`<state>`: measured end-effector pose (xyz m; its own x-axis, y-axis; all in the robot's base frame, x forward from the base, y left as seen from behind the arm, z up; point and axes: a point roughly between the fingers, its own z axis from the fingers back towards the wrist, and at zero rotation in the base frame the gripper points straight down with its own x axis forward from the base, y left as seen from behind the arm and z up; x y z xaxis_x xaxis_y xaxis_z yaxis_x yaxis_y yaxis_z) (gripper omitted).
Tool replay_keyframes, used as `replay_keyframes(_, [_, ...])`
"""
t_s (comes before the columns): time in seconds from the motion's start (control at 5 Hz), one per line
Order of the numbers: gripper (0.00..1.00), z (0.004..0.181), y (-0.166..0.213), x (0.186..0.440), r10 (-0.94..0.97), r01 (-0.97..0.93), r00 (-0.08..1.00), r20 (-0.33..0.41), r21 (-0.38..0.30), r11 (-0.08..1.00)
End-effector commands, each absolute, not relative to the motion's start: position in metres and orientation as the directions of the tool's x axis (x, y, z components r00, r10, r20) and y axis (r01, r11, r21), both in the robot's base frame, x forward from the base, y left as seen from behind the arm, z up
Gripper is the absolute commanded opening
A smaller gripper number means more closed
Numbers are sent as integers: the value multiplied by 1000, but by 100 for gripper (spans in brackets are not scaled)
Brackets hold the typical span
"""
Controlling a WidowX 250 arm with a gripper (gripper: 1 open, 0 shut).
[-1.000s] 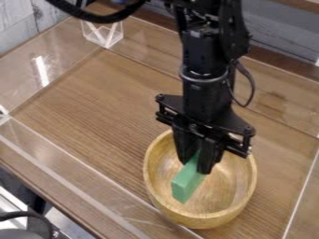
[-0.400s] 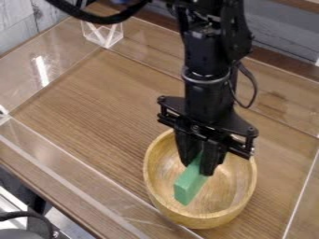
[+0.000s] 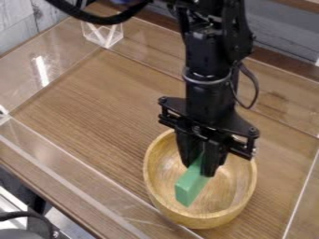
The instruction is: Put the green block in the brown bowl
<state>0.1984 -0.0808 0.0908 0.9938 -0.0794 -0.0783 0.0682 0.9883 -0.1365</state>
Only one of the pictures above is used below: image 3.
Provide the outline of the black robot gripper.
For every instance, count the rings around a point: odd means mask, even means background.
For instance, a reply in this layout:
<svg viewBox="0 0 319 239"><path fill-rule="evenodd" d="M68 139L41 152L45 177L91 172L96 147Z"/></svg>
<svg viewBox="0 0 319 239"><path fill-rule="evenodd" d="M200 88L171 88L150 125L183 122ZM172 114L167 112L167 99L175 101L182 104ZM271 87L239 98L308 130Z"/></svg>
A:
<svg viewBox="0 0 319 239"><path fill-rule="evenodd" d="M259 130L236 113L238 79L212 83L186 81L186 97L159 98L159 122L176 133L179 156L186 167L202 156L200 173L214 177L227 155L254 157Z"/></svg>

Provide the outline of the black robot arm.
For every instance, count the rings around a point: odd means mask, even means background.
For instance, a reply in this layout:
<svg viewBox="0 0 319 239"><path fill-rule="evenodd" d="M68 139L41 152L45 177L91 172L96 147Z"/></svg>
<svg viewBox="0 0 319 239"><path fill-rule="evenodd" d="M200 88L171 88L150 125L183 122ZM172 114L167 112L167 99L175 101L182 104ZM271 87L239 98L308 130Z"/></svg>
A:
<svg viewBox="0 0 319 239"><path fill-rule="evenodd" d="M239 75L254 49L244 0L160 0L179 21L186 49L183 98L159 98L159 122L176 133L182 163L202 159L200 173L212 176L235 154L254 157L259 130L235 110Z"/></svg>

